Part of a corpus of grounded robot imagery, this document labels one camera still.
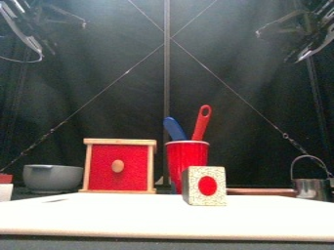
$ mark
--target gray bowl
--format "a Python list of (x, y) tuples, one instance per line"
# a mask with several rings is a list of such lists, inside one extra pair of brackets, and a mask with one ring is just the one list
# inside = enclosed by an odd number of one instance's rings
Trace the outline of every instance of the gray bowl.
[(62, 193), (79, 188), (84, 169), (62, 165), (26, 165), (24, 182), (35, 193)]

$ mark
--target knob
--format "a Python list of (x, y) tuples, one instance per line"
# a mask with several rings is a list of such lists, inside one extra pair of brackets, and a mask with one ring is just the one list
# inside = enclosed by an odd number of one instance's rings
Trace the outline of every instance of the knob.
[(124, 162), (122, 160), (115, 160), (111, 164), (111, 169), (115, 173), (120, 173), (124, 170)]

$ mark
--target red plastic cup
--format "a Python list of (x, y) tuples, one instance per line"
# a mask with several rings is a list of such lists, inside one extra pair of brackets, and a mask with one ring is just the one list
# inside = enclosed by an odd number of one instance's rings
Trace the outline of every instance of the red plastic cup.
[(203, 141), (174, 141), (166, 144), (167, 166), (177, 193), (182, 193), (182, 174), (190, 166), (207, 165), (209, 143)]

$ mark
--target metal pot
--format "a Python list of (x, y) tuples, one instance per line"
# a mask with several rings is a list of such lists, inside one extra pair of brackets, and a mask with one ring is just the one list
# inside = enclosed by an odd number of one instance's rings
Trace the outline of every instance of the metal pot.
[(60, 193), (76, 190), (83, 179), (82, 167), (26, 165), (24, 182), (35, 193)]
[[(325, 170), (328, 179), (294, 179), (294, 165), (298, 160), (302, 158), (310, 158), (320, 163), (320, 167)], [(294, 185), (294, 190), (297, 191), (298, 195), (297, 198), (302, 199), (312, 199), (312, 200), (321, 200), (321, 201), (333, 201), (333, 193), (332, 193), (332, 186), (330, 186), (330, 172), (328, 171), (326, 165), (320, 158), (313, 155), (302, 155), (295, 158), (291, 164), (291, 181)]]

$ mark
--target cutting board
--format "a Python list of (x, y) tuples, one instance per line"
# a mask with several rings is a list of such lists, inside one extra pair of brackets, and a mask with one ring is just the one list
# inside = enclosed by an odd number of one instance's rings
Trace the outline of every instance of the cutting board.
[(72, 193), (0, 211), (2, 234), (334, 242), (334, 204), (283, 196), (229, 195), (210, 207), (182, 195)]

